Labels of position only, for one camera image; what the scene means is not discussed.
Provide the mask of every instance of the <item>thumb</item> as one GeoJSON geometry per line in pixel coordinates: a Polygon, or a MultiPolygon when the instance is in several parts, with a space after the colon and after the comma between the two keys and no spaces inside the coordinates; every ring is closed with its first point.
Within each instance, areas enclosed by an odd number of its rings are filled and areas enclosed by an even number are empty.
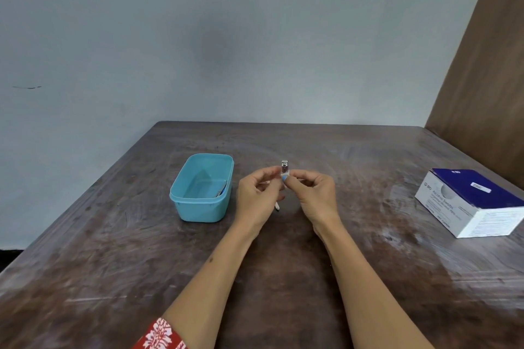
{"type": "Polygon", "coordinates": [[[302,182],[297,180],[295,177],[292,177],[291,175],[288,176],[285,181],[284,185],[287,186],[289,189],[291,189],[299,198],[304,197],[305,192],[308,190],[308,187],[304,185],[302,182]]]}
{"type": "Polygon", "coordinates": [[[268,187],[264,191],[264,194],[270,197],[278,198],[280,188],[282,187],[282,181],[279,178],[274,178],[269,183],[268,187]]]}

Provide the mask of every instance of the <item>white and purple box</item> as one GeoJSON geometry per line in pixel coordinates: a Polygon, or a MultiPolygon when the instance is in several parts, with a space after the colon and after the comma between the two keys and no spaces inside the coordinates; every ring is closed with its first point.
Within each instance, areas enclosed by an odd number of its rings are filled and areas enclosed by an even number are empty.
{"type": "Polygon", "coordinates": [[[457,238],[506,236],[524,219],[524,200],[475,170],[433,168],[415,198],[457,238]]]}

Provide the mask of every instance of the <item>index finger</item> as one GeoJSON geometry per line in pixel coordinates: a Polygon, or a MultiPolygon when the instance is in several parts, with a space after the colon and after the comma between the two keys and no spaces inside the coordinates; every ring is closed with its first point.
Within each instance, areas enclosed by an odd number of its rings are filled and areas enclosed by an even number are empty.
{"type": "Polygon", "coordinates": [[[324,174],[321,174],[317,171],[309,170],[291,170],[289,175],[298,179],[305,179],[306,181],[311,181],[314,185],[318,185],[324,179],[324,174]]]}
{"type": "Polygon", "coordinates": [[[265,167],[249,174],[246,178],[249,179],[253,185],[258,184],[261,181],[268,181],[280,174],[282,166],[265,167]]]}

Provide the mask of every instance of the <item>white floral pattern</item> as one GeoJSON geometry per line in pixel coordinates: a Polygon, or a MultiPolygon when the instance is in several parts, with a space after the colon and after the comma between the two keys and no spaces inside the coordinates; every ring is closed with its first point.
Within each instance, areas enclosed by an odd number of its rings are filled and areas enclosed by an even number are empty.
{"type": "Polygon", "coordinates": [[[160,318],[153,324],[153,328],[146,335],[145,349],[168,349],[173,331],[166,320],[160,318]]]}

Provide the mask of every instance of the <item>wall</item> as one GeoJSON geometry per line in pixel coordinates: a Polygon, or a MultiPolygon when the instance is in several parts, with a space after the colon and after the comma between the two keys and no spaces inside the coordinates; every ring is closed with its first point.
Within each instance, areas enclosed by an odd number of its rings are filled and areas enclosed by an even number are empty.
{"type": "Polygon", "coordinates": [[[423,125],[475,2],[0,0],[0,247],[159,120],[423,125]]]}
{"type": "Polygon", "coordinates": [[[524,0],[478,0],[427,127],[524,189],[524,0]]]}

